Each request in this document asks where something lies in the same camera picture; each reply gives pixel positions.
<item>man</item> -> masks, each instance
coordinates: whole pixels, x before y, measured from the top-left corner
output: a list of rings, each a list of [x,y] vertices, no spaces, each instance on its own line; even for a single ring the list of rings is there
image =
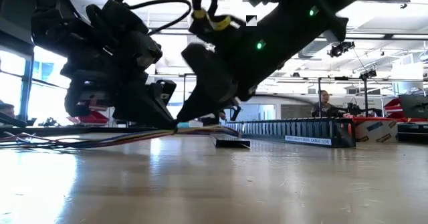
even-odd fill
[[[224,110],[220,110],[217,113],[208,114],[199,118],[199,121],[203,123],[204,126],[220,124],[220,120],[226,120],[226,113]]]
[[[3,113],[11,118],[15,118],[15,107],[0,100],[0,113]]]
[[[330,96],[326,90],[321,90],[321,117],[328,117],[328,111],[331,109],[332,105],[328,103]],[[317,102],[314,104],[311,110],[312,117],[320,116],[320,103]]]

